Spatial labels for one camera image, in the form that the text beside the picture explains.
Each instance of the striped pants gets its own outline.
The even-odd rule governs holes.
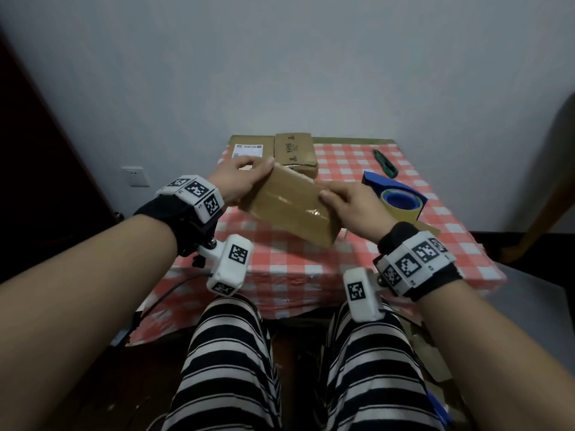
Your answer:
[[[391,313],[357,324],[344,303],[329,327],[316,384],[321,429],[442,429]],[[239,294],[215,298],[191,339],[163,430],[280,430],[279,390],[259,312]]]

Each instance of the forearm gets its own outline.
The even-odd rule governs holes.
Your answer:
[[[135,216],[0,287],[0,428],[28,429],[71,388],[176,257]]]
[[[575,380],[465,282],[447,284],[418,305],[483,428],[575,428]]]

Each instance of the electrical outlet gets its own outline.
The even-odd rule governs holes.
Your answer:
[[[124,179],[132,187],[149,187],[149,181],[141,166],[122,166]]]

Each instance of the red checkered tablecloth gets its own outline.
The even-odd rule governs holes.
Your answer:
[[[315,144],[319,162],[319,180],[361,181],[363,171],[382,174],[371,153],[383,152],[397,168],[397,180],[427,196],[428,202],[420,220],[441,231],[439,239],[457,257],[456,266],[465,280],[481,293],[487,293],[506,280],[505,275],[485,255],[482,247],[464,226],[442,204],[439,198],[396,144],[348,145]],[[292,234],[259,222],[237,208],[230,208],[221,217],[216,238],[225,240],[230,234],[241,234],[254,242],[254,251],[241,293],[257,305],[264,318],[297,316],[317,307],[336,306],[345,300],[341,275],[357,266],[373,268],[377,246],[342,230],[334,246],[322,249]],[[178,257],[173,267],[154,288],[144,303],[148,308],[176,283],[197,275],[191,267],[192,257]],[[190,280],[177,288],[154,312],[144,319],[130,339],[131,345],[195,325],[214,295],[205,287],[206,278]],[[413,303],[385,291],[391,303],[414,313]]]

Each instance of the packing tape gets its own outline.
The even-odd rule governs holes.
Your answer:
[[[379,200],[394,218],[410,224],[417,221],[423,208],[421,199],[401,189],[386,189],[381,193]]]

